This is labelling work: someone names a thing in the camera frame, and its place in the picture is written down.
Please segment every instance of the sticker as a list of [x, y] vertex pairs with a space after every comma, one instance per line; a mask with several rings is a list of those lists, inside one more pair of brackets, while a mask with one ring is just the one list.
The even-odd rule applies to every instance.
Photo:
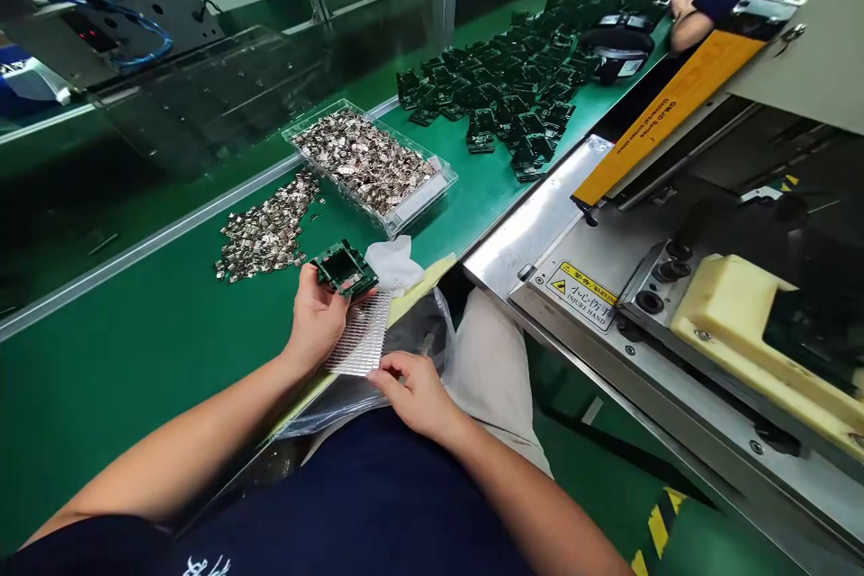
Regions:
[[612, 326], [617, 296], [566, 261], [549, 277], [546, 289], [601, 331]]
[[639, 67], [645, 62], [644, 58], [637, 58], [635, 60], [627, 61], [623, 66], [621, 66], [620, 71], [618, 72], [619, 77], [632, 77], [636, 72], [639, 71]]

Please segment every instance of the forearm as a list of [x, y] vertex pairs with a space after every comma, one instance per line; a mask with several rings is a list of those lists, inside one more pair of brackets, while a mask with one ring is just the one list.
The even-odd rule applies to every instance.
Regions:
[[187, 504], [307, 377], [277, 358], [168, 421], [93, 478], [28, 541], [79, 519], [128, 514], [163, 522]]
[[540, 576], [630, 574], [599, 528], [561, 488], [475, 421], [445, 443], [480, 486]]
[[714, 21], [704, 13], [695, 11], [672, 25], [670, 47], [675, 53], [698, 45], [714, 29]]

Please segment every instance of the green floor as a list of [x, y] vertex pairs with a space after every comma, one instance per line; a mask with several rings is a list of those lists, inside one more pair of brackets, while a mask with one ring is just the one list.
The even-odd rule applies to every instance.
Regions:
[[[540, 412], [540, 407], [551, 407], [578, 419], [601, 392], [563, 358], [533, 340], [527, 346], [535, 394], [534, 427], [555, 479], [630, 562], [647, 540], [648, 517], [666, 484]], [[592, 425], [672, 461], [653, 436], [608, 399]], [[651, 571], [651, 576], [799, 573], [786, 556], [742, 521], [687, 499], [660, 569]]]

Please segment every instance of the person's left hand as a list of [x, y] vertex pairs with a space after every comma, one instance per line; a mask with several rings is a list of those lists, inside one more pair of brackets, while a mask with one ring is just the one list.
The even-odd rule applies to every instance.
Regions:
[[693, 1], [694, 0], [670, 0], [669, 9], [672, 12], [672, 17], [675, 20], [681, 20], [695, 12], [696, 7], [693, 6]]
[[[365, 296], [374, 293], [375, 290], [371, 290]], [[326, 283], [318, 283], [317, 267], [305, 264], [294, 297], [291, 337], [281, 353], [282, 357], [308, 370], [318, 367], [342, 337], [350, 305], [348, 298], [333, 292]]]

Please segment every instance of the clear plastic tray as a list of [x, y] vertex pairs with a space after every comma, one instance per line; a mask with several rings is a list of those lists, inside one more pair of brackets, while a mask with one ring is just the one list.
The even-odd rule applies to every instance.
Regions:
[[[294, 137], [311, 128], [321, 117], [336, 113], [347, 108], [357, 113], [367, 121], [374, 124], [382, 131], [389, 132], [403, 147], [418, 152], [436, 172], [423, 184], [419, 184], [411, 194], [395, 205], [383, 216], [367, 205], [355, 191], [348, 188], [341, 180], [321, 166], [314, 157], [307, 155], [303, 150], [293, 143]], [[385, 123], [373, 119], [367, 112], [360, 110], [353, 103], [340, 99], [339, 101], [316, 111], [306, 119], [294, 124], [291, 128], [283, 130], [282, 136], [285, 140], [300, 151], [306, 163], [323, 177], [332, 182], [336, 188], [361, 212], [368, 215], [372, 221], [387, 234], [388, 239], [395, 239], [396, 235], [408, 227], [413, 221], [425, 212], [435, 201], [447, 193], [457, 179], [455, 171], [440, 157], [433, 155], [431, 151], [421, 147], [417, 142], [405, 137], [398, 131], [392, 129]]]

